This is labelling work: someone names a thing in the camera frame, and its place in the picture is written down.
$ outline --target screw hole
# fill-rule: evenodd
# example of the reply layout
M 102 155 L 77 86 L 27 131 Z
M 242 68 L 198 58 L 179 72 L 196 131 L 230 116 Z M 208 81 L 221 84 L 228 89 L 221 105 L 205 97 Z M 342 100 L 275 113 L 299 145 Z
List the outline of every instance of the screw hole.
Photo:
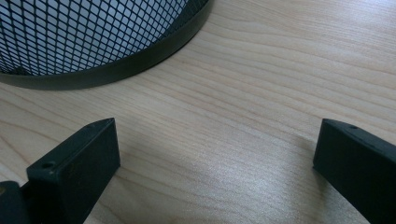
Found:
M 55 162 L 50 161 L 50 162 L 46 162 L 46 163 L 42 164 L 41 167 L 42 167 L 43 169 L 49 169 L 49 168 L 51 168 L 53 165 L 55 165 Z

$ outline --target table surface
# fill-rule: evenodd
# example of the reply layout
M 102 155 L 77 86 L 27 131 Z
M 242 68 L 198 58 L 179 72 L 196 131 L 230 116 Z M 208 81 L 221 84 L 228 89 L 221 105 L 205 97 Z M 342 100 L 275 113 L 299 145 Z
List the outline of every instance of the table surface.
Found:
M 396 3 L 217 0 L 148 71 L 81 91 L 0 84 L 0 181 L 117 122 L 121 168 L 86 223 L 365 223 L 312 160 L 323 118 L 396 144 Z

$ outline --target black plastic part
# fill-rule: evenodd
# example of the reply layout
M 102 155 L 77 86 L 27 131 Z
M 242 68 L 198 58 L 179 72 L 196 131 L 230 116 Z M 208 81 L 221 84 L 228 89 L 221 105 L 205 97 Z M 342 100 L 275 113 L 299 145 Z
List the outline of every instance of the black plastic part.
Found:
M 0 182 L 0 223 L 31 223 L 17 182 Z
M 0 183 L 0 224 L 81 224 L 119 167 L 115 120 L 91 123 L 28 167 L 22 188 Z
M 396 223 L 396 146 L 324 119 L 314 169 L 371 223 Z
M 17 76 L 0 73 L 0 82 L 38 90 L 76 90 L 115 82 L 136 75 L 165 60 L 183 47 L 204 25 L 214 0 L 168 37 L 126 58 L 84 71 L 51 76 Z M 179 19 L 172 27 L 179 25 Z

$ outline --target desk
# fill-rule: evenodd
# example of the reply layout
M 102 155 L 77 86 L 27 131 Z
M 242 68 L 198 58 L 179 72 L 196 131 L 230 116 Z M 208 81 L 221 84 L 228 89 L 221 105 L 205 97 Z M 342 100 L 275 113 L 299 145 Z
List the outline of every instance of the desk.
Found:
M 82 91 L 0 84 L 0 180 L 115 118 L 121 168 L 86 223 L 365 223 L 312 170 L 322 118 L 396 144 L 396 3 L 217 0 L 148 71 Z

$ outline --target wooden table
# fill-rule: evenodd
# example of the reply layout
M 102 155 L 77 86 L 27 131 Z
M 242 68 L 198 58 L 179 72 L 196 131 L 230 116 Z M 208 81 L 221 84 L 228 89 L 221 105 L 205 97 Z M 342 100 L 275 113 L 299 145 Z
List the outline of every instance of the wooden table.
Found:
M 0 180 L 115 118 L 121 168 L 86 223 L 365 223 L 312 169 L 323 118 L 396 144 L 396 3 L 218 0 L 181 51 L 82 91 L 0 84 Z

